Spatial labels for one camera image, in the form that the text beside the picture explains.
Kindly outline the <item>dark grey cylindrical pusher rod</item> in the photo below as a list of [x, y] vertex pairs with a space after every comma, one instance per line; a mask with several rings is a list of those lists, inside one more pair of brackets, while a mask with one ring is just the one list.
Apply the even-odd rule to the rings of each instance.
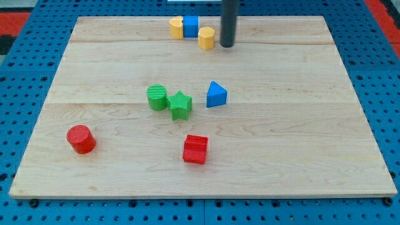
[[220, 45], [224, 48], [234, 46], [238, 9], [239, 0], [221, 1]]

